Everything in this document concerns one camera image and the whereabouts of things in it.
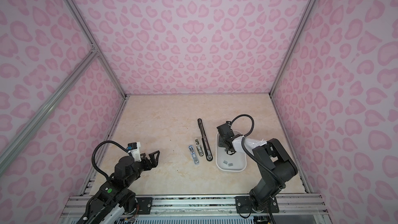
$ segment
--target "pink heart pattern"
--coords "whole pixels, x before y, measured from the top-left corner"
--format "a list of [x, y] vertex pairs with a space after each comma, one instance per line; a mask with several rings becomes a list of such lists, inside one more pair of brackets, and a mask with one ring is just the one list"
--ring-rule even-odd
[[269, 92], [308, 0], [76, 1], [124, 90], [164, 94]]
[[104, 139], [120, 102], [104, 68], [94, 60], [0, 178], [0, 222], [58, 220], [68, 197], [82, 186], [93, 148]]
[[396, 2], [319, 0], [274, 97], [333, 223], [398, 222]]
[[62, 0], [3, 0], [0, 153], [90, 47]]

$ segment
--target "black mounting plate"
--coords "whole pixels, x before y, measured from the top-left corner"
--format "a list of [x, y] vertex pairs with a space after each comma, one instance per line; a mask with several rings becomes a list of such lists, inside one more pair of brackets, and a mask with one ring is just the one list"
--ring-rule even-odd
[[[236, 212], [238, 214], [255, 214], [255, 212], [251, 209], [251, 200], [249, 197], [235, 197], [235, 206]], [[276, 197], [271, 201], [271, 212], [279, 213], [278, 202], [276, 201]]]
[[152, 197], [137, 197], [136, 199], [138, 205], [140, 206], [138, 214], [150, 214], [152, 207]]

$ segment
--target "pink patterned wall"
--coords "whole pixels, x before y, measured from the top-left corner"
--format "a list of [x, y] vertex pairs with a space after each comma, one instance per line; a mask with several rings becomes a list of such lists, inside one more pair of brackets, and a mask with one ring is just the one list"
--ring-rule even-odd
[[62, 0], [0, 1], [0, 153], [88, 50]]
[[127, 93], [269, 92], [307, 0], [76, 0]]
[[276, 93], [333, 223], [398, 222], [398, 0], [320, 0]]
[[0, 178], [1, 223], [56, 223], [82, 186], [120, 102], [95, 60]]

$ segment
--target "beige marble surface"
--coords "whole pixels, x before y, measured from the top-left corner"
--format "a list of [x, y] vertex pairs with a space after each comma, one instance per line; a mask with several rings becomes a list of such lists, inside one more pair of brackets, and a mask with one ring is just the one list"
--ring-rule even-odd
[[[279, 125], [269, 95], [159, 95], [131, 96], [113, 136], [123, 146], [141, 142], [141, 153], [160, 150], [159, 165], [142, 172], [141, 178], [129, 187], [138, 195], [185, 194], [242, 194], [255, 187], [261, 175], [256, 162], [247, 157], [243, 172], [224, 172], [216, 166], [216, 159], [208, 162], [199, 158], [196, 166], [188, 150], [201, 138], [197, 119], [203, 125], [211, 151], [215, 156], [216, 127], [240, 114], [254, 118], [253, 139], [277, 138], [289, 155], [291, 152]], [[240, 118], [234, 130], [250, 130], [249, 118]], [[101, 169], [110, 175], [114, 166], [126, 153], [110, 145]], [[105, 177], [97, 174], [90, 194], [95, 194]], [[283, 193], [304, 193], [300, 177], [296, 175], [286, 183]]]

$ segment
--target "white tray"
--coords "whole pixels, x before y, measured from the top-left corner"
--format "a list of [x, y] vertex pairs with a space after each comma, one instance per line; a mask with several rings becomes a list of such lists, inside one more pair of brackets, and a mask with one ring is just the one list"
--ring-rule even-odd
[[[241, 134], [240, 132], [233, 130], [234, 134]], [[225, 172], [241, 172], [247, 166], [246, 154], [236, 152], [234, 155], [228, 155], [224, 147], [218, 146], [218, 137], [216, 135], [216, 165], [217, 167]]]

